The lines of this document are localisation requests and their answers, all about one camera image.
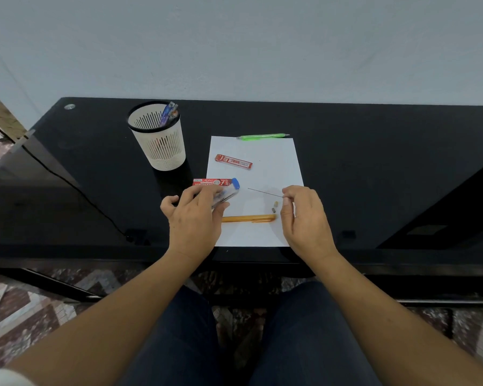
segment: hand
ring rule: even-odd
[[[161,201],[161,211],[170,224],[168,252],[181,254],[197,266],[211,253],[222,231],[224,210],[229,206],[223,202],[211,212],[213,196],[221,190],[217,185],[194,185],[183,191],[177,207],[172,205],[179,200],[177,195]]]
[[[328,218],[315,190],[292,185],[283,188],[283,194],[283,233],[294,252],[309,266],[337,252]],[[292,202],[295,203],[295,216]]]

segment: white sheet of paper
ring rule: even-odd
[[[225,162],[216,162],[217,154],[252,162],[251,169],[244,169]],[[237,178],[239,193],[229,200],[231,205],[224,216],[272,214],[274,202],[277,219],[270,223],[228,222],[222,224],[222,234],[217,246],[288,246],[281,226],[283,198],[251,191],[248,188],[282,195],[289,185],[303,185],[299,161],[291,138],[271,138],[242,141],[234,137],[211,137],[207,162],[208,179]]]

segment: blue jeans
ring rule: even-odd
[[[181,288],[120,386],[222,385],[216,322],[201,295]],[[267,317],[250,386],[381,386],[335,301],[318,282],[280,295]]]

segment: tiled floor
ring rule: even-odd
[[[10,148],[0,142],[0,157]],[[40,271],[97,294],[110,294],[139,271],[49,270]],[[187,281],[201,293],[266,293],[287,291],[307,279],[291,279],[270,273],[243,277],[216,272],[202,273]],[[0,367],[84,311],[86,305],[67,305],[57,300],[0,283]],[[254,342],[264,328],[265,309],[213,308],[227,338],[234,345],[235,367],[250,360]],[[483,309],[412,309],[437,330],[483,362]]]

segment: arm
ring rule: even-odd
[[[314,190],[290,186],[283,193],[281,215],[288,243],[338,303],[384,385],[483,385],[481,363],[390,298],[338,253]]]
[[[170,245],[155,264],[67,322],[7,368],[39,386],[113,385],[141,348],[184,281],[212,251],[220,236],[222,203],[213,213],[219,186],[193,186],[167,196],[161,210],[170,223]]]

